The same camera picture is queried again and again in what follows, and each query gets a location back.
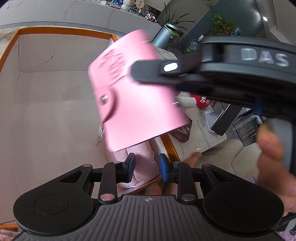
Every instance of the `black circular motor housing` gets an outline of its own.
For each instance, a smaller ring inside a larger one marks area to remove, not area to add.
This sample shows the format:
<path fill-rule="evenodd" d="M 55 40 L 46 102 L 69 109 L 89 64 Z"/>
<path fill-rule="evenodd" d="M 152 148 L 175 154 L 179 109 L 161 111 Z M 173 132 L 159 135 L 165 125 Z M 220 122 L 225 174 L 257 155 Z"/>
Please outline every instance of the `black circular motor housing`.
<path fill-rule="evenodd" d="M 39 235 L 68 233 L 86 223 L 94 202 L 81 183 L 56 178 L 21 195 L 13 206 L 20 229 Z"/>
<path fill-rule="evenodd" d="M 284 206 L 274 193 L 242 180 L 220 182 L 205 196 L 203 211 L 227 232 L 257 236 L 277 228 Z"/>

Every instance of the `pink notebook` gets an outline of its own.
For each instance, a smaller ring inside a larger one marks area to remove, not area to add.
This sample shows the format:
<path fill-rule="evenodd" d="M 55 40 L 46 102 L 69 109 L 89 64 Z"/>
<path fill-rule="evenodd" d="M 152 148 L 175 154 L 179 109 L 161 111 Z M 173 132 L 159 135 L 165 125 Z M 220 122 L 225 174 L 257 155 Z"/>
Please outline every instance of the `pink notebook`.
<path fill-rule="evenodd" d="M 144 142 L 187 124 L 168 86 L 140 84 L 130 76 L 137 60 L 157 59 L 143 30 L 125 35 L 94 60 L 88 75 L 110 151 Z"/>

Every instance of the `gray ribbed panel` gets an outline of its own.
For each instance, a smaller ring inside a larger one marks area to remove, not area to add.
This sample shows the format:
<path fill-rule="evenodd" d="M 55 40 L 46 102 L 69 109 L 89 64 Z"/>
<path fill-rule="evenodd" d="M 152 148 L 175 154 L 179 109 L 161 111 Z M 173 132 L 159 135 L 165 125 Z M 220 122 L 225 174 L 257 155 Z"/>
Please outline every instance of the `gray ribbed panel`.
<path fill-rule="evenodd" d="M 99 208 L 95 217 L 81 229 L 57 237 L 38 237 L 22 233 L 16 241 L 273 241 L 282 240 L 274 233 L 243 238 L 222 233 L 210 226 L 199 210 L 182 205 L 174 196 L 128 196 Z"/>

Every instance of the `white knitted item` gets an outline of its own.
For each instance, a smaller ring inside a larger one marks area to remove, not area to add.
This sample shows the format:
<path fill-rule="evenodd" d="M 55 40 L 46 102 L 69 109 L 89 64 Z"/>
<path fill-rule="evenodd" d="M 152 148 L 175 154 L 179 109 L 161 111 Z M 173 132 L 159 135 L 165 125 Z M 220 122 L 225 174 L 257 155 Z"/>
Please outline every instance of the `white knitted item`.
<path fill-rule="evenodd" d="M 134 1 L 131 0 L 123 0 L 123 4 L 128 5 L 128 6 L 133 6 L 134 5 Z"/>
<path fill-rule="evenodd" d="M 122 5 L 121 5 L 121 9 L 124 10 L 124 11 L 127 11 L 127 12 L 128 12 L 130 8 L 131 8 L 131 7 L 128 6 L 128 5 L 125 5 L 125 4 L 122 4 Z"/>

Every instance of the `gray handle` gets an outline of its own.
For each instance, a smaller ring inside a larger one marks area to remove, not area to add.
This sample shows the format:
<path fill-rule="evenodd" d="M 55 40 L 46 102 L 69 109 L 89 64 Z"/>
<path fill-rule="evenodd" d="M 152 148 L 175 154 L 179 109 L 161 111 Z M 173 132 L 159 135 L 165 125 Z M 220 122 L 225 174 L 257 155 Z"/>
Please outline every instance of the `gray handle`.
<path fill-rule="evenodd" d="M 276 119 L 276 118 L 269 118 L 267 120 L 267 124 L 270 130 L 280 139 L 281 143 L 284 146 L 284 156 L 282 159 L 282 163 L 287 168 L 288 171 L 292 172 L 294 175 L 294 168 L 293 168 L 293 125 L 291 122 Z"/>

